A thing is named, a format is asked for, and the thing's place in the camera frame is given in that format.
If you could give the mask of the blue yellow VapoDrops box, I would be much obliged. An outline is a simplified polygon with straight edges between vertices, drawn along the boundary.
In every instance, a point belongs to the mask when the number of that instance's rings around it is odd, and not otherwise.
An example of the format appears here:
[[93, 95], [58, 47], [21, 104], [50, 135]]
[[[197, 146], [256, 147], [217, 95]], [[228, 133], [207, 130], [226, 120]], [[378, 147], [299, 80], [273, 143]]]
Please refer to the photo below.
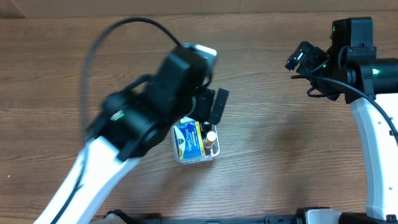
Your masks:
[[172, 128], [177, 147], [177, 157], [182, 160], [205, 156], [200, 123], [192, 121]]

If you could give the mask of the dark bottle white cap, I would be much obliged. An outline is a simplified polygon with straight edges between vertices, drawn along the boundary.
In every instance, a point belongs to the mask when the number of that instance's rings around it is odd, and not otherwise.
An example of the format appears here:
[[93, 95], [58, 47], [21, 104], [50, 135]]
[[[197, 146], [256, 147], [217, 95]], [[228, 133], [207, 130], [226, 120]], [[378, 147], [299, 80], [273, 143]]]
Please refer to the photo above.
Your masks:
[[212, 130], [212, 124], [205, 121], [200, 124], [200, 129], [202, 138], [206, 138], [207, 133]]

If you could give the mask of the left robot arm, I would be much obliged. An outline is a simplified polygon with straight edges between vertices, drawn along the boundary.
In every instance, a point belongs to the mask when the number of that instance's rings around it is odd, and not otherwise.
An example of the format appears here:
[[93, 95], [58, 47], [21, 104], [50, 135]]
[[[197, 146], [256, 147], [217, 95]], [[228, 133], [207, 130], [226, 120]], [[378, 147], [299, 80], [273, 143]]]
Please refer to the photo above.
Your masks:
[[38, 223], [88, 223], [118, 182], [183, 118], [216, 125], [228, 92], [207, 84], [214, 49], [185, 44], [168, 54], [156, 75], [144, 75], [108, 95], [72, 169]]

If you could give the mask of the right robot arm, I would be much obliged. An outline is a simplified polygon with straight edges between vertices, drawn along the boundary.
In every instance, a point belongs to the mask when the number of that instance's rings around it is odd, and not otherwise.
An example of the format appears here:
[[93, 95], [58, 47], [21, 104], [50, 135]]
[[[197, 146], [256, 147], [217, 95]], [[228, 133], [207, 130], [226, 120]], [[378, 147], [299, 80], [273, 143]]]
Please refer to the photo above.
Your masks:
[[324, 51], [303, 41], [287, 59], [307, 95], [335, 101], [344, 95], [358, 127], [366, 170], [366, 211], [299, 208], [292, 223], [397, 223], [397, 59], [378, 58], [371, 17], [333, 21]]

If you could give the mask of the white medicine box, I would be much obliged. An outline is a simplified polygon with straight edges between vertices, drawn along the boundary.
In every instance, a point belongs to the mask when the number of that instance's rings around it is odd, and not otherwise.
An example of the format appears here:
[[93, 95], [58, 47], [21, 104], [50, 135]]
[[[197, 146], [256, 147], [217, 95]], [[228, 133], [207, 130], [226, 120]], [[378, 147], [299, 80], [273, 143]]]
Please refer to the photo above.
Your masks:
[[180, 120], [180, 124], [186, 124], [186, 123], [192, 123], [192, 122], [195, 122], [195, 120], [194, 119], [192, 119], [192, 118], [189, 118], [189, 117], [183, 117], [181, 120]]

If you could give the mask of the orange tube white caps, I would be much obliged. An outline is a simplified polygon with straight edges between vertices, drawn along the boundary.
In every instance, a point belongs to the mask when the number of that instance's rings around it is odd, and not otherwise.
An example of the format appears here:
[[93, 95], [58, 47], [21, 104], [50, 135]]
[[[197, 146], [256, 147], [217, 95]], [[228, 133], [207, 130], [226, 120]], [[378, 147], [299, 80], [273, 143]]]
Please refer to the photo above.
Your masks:
[[203, 142], [204, 148], [211, 148], [214, 142], [217, 140], [217, 134], [214, 131], [209, 131], [206, 134], [206, 138]]

